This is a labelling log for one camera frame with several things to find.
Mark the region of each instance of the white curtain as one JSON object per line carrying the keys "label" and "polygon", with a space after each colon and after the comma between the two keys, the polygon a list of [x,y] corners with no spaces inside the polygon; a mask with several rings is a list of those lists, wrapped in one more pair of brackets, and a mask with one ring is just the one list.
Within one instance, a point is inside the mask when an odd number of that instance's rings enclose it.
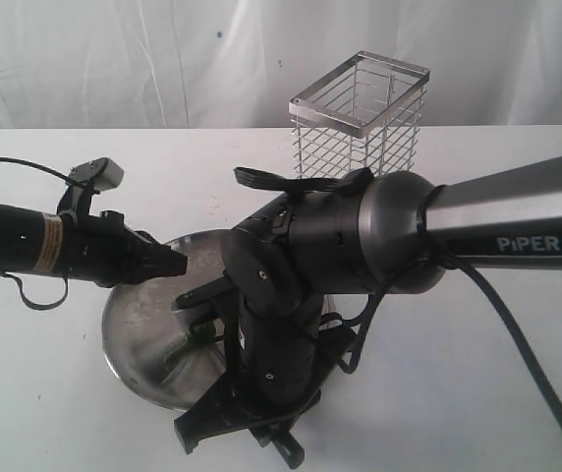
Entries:
{"label": "white curtain", "polygon": [[425,125],[562,124],[562,0],[0,0],[0,128],[289,126],[360,49]]}

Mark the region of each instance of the metal wire cage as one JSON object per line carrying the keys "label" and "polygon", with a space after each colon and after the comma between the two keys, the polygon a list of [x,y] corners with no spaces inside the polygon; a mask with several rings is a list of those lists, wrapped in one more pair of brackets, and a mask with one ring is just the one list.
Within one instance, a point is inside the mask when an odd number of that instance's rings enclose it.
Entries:
{"label": "metal wire cage", "polygon": [[413,165],[429,70],[361,51],[290,100],[300,177]]}

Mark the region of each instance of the silver plate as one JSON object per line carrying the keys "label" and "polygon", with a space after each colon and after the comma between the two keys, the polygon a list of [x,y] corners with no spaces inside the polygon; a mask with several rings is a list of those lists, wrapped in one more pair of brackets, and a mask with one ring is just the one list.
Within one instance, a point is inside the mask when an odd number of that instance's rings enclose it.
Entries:
{"label": "silver plate", "polygon": [[[190,323],[205,313],[171,311],[180,294],[222,275],[226,230],[195,233],[168,244],[189,258],[187,274],[113,289],[102,316],[102,347],[113,373],[134,393],[165,408],[186,410],[224,372],[221,343],[192,347]],[[214,330],[222,334],[221,322]]]}

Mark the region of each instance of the white cloth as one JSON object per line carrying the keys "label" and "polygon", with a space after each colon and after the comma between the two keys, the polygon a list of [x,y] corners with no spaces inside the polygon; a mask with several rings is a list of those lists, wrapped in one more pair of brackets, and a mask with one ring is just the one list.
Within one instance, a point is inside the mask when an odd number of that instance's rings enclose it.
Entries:
{"label": "white cloth", "polygon": [[288,126],[360,49],[431,69],[425,125],[562,123],[557,0],[0,0],[0,127]]}

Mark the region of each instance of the white table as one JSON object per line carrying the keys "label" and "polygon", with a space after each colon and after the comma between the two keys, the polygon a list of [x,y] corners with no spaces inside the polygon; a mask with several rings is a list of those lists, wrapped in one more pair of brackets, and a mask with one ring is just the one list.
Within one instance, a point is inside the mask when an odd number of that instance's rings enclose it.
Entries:
{"label": "white table", "polygon": [[[421,130],[414,170],[435,183],[562,154],[562,126]],[[0,131],[0,155],[62,171],[97,156],[127,174],[93,209],[122,211],[159,240],[229,227],[270,199],[240,188],[232,168],[289,174],[290,134],[266,130]],[[64,186],[0,164],[0,203],[52,211]],[[562,272],[486,270],[562,397]],[[55,299],[61,282],[29,277]],[[100,345],[108,295],[72,282],[54,312],[25,308],[0,279],[0,471],[286,470],[273,447],[241,432],[185,456],[174,413],[129,392]],[[353,314],[363,299],[341,297]],[[294,430],[306,471],[562,470],[562,435],[503,324],[478,290],[449,273],[430,292],[391,296],[375,317],[353,376],[337,372]]]}

